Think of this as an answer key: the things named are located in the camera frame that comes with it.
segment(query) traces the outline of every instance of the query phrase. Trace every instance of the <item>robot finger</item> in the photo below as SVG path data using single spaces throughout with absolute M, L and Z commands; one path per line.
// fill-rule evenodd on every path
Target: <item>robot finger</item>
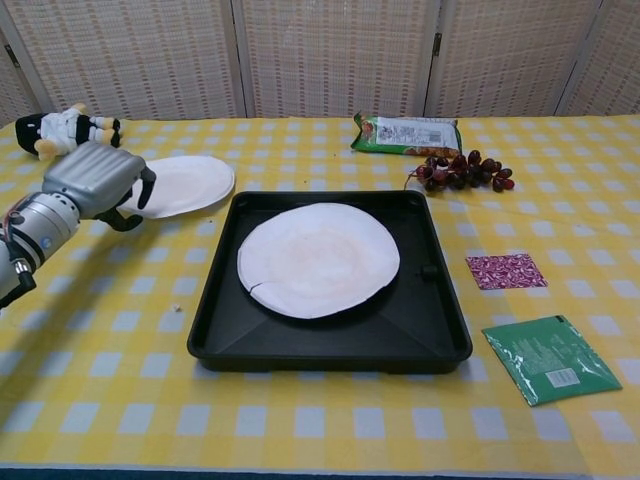
M 145 166 L 140 172 L 140 178 L 142 179 L 142 192 L 138 199 L 138 208 L 142 210 L 147 206 L 149 198 L 151 198 L 151 192 L 153 192 L 153 186 L 156 183 L 156 174 L 149 167 Z
M 124 218 L 122 214 L 116 210 L 116 207 L 99 213 L 94 218 L 107 223 L 116 232 L 128 232 L 142 223 L 142 217 L 140 215 L 131 215 L 128 218 Z
M 133 197 L 133 188 L 130 188 L 129 191 L 127 193 L 124 194 L 124 197 L 122 197 L 120 199 L 120 201 L 118 203 L 116 203 L 116 207 L 119 207 L 120 205 L 122 205 L 124 202 L 126 202 L 127 200 L 129 200 L 131 197 Z

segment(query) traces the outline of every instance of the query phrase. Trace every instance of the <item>black plastic tray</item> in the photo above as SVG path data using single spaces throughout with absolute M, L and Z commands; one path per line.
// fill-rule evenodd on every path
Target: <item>black plastic tray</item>
M 296 320 L 242 287 L 240 245 L 260 223 L 317 203 L 353 205 L 387 227 L 400 252 L 396 278 L 357 307 Z M 212 370 L 375 370 L 446 373 L 471 355 L 471 339 L 427 203 L 417 192 L 246 192 L 231 202 L 189 339 Z

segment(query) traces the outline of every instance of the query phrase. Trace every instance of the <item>robotic hand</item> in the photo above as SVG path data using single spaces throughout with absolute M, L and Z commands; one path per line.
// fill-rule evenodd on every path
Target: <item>robotic hand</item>
M 0 309 L 33 290 L 33 273 L 77 231 L 80 220 L 96 219 L 125 232 L 142 222 L 124 218 L 116 207 L 142 180 L 143 209 L 156 175 L 141 157 L 87 142 L 49 168 L 42 191 L 19 200 L 4 216 L 0 234 Z

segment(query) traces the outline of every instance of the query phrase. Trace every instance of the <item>penguin plush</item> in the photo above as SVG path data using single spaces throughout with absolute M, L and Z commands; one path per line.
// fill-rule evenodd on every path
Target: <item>penguin plush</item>
M 120 146 L 120 121 L 89 117 L 86 106 L 76 103 L 62 113 L 37 113 L 16 120 L 18 144 L 40 160 L 66 155 L 84 142 Z

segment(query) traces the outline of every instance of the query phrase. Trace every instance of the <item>yellow checkered tablecloth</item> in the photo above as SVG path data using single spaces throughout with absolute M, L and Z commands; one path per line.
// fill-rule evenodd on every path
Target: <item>yellow checkered tablecloth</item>
M 124 127 L 122 147 L 146 160 L 226 160 L 236 191 L 399 189 L 419 161 L 352 152 L 349 119 Z M 228 202 L 127 234 L 87 221 L 0 316 L 0 462 L 640 478 L 640 117 L 460 130 L 517 187 L 429 198 L 475 347 L 455 373 L 208 372 L 185 343 Z M 3 211 L 46 167 L 0 130 Z M 518 251 L 549 288 L 476 287 L 466 255 Z M 480 330 L 553 314 L 624 390 L 526 405 Z

